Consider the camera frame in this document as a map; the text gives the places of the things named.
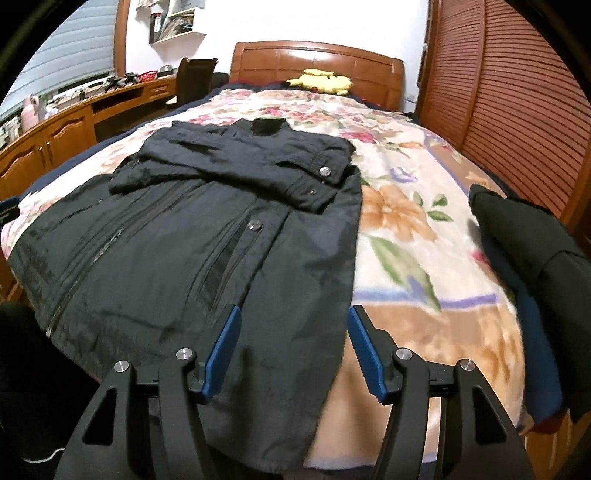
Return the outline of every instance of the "yellow plush toy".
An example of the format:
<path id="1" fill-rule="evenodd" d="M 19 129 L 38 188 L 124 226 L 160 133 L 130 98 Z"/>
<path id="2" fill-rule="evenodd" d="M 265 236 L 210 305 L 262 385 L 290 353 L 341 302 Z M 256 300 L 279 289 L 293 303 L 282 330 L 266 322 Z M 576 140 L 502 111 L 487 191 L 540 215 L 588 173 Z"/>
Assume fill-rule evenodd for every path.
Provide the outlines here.
<path id="1" fill-rule="evenodd" d="M 287 82 L 292 87 L 301 86 L 318 93 L 336 93 L 337 95 L 347 95 L 353 85 L 348 77 L 335 76 L 334 72 L 324 72 L 317 69 L 304 70 L 304 74 L 300 78 L 287 80 Z"/>

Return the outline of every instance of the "metal bolt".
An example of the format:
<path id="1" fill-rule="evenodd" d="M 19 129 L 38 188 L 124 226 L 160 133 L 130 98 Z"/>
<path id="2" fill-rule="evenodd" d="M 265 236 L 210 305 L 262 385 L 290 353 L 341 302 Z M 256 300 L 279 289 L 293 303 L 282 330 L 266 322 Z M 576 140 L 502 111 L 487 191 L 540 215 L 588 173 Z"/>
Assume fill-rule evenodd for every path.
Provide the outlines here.
<path id="1" fill-rule="evenodd" d="M 117 373 L 122 374 L 129 368 L 129 362 L 127 360 L 119 360 L 113 368 Z"/>
<path id="2" fill-rule="evenodd" d="M 186 360 L 187 358 L 190 358 L 192 354 L 193 354 L 193 351 L 190 348 L 181 348 L 177 352 L 177 358 L 179 360 Z"/>
<path id="3" fill-rule="evenodd" d="M 460 360 L 460 367 L 462 367 L 466 372 L 471 372 L 476 368 L 476 364 L 472 360 L 462 358 Z"/>
<path id="4" fill-rule="evenodd" d="M 408 348 L 399 348 L 398 350 L 396 350 L 396 356 L 400 360 L 408 360 L 412 358 L 413 353 Z"/>

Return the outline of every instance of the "window blind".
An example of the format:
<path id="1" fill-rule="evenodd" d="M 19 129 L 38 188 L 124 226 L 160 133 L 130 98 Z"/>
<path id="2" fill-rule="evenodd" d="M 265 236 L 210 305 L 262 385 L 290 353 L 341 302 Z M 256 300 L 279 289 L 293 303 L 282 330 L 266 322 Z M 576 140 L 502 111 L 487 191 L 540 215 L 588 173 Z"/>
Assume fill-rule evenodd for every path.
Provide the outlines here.
<path id="1" fill-rule="evenodd" d="M 118 0 L 87 0 L 35 52 L 0 105 L 0 116 L 29 95 L 113 70 L 113 35 Z"/>

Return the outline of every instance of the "blue gripper pad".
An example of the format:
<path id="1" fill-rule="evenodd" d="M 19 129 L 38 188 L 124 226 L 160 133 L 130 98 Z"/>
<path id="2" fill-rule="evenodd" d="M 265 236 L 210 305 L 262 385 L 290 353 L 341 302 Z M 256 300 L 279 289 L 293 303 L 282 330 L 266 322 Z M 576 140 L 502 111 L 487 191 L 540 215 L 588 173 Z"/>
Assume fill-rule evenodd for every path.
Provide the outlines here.
<path id="1" fill-rule="evenodd" d="M 217 337 L 217 341 L 213 345 L 205 364 L 205 382 L 201 394 L 208 402 L 222 389 L 232 354 L 240 336 L 241 327 L 242 316 L 240 309 L 235 306 L 229 313 L 228 319 Z"/>
<path id="2" fill-rule="evenodd" d="M 372 332 L 376 331 L 365 310 L 361 306 L 351 307 L 347 320 L 349 338 L 353 344 L 353 349 L 355 350 L 355 355 L 357 356 L 357 361 L 363 372 L 369 392 L 380 403 L 383 403 L 388 395 L 384 381 L 384 364 L 380 359 L 376 346 L 370 338 L 369 329 Z"/>

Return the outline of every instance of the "wooden chair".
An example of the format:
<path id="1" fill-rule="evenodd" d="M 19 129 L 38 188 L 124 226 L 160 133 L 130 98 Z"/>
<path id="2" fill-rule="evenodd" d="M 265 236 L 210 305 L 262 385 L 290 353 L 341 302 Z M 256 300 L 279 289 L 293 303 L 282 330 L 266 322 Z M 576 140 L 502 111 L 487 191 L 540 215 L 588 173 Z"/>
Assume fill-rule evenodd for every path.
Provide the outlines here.
<path id="1" fill-rule="evenodd" d="M 169 105 L 178 108 L 204 98 L 211 91 L 216 65 L 217 59 L 182 59 L 177 71 L 177 101 Z"/>

